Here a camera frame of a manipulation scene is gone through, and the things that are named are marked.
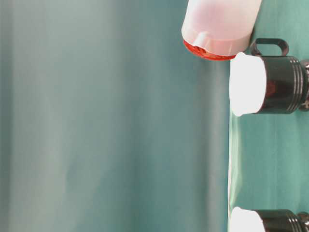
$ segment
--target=white light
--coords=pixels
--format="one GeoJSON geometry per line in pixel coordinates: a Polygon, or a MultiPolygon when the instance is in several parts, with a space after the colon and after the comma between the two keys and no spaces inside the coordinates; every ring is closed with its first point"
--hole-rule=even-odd
{"type": "Polygon", "coordinates": [[[235,207],[231,214],[229,232],[265,232],[265,229],[257,212],[235,207]]]}
{"type": "Polygon", "coordinates": [[[236,116],[258,112],[266,93],[266,70],[260,57],[243,52],[231,60],[229,96],[236,116]]]}

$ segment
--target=pink plastic bottle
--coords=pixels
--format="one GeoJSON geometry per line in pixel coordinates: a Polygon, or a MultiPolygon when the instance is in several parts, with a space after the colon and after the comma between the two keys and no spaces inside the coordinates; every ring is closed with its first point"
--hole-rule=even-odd
{"type": "Polygon", "coordinates": [[[197,56],[232,59],[246,50],[262,0],[189,0],[185,46],[197,56]]]}

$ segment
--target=green backdrop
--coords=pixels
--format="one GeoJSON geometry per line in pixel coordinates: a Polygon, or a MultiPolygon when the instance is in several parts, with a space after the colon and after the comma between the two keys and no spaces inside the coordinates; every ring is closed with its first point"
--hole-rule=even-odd
{"type": "Polygon", "coordinates": [[[226,231],[229,62],[186,6],[0,1],[2,232],[226,231]]]}
{"type": "MultiPolygon", "coordinates": [[[[264,0],[253,37],[282,38],[289,55],[308,59],[308,8],[307,0],[264,0]]],[[[230,116],[229,209],[309,211],[309,114],[230,116]]]]}

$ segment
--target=teal fabric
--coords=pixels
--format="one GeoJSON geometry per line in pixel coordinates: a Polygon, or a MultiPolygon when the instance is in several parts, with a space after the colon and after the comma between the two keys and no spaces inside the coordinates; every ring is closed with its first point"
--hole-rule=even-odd
{"type": "Polygon", "coordinates": [[[226,231],[229,62],[187,1],[0,3],[0,230],[226,231]]]}
{"type": "MultiPolygon", "coordinates": [[[[282,38],[289,55],[309,58],[307,0],[265,0],[255,24],[256,37],[282,38]]],[[[261,46],[278,55],[275,46],[261,46]]],[[[229,210],[290,209],[309,211],[309,115],[230,116],[229,210]]]]}

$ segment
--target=metal ring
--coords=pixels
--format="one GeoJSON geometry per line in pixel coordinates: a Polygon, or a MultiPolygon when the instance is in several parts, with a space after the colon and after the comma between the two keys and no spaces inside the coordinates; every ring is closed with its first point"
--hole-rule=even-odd
{"type": "Polygon", "coordinates": [[[281,48],[282,54],[281,56],[286,56],[289,52],[289,45],[286,41],[282,39],[275,38],[257,38],[250,46],[251,54],[253,56],[262,56],[262,53],[257,49],[258,44],[274,44],[281,48]]]}

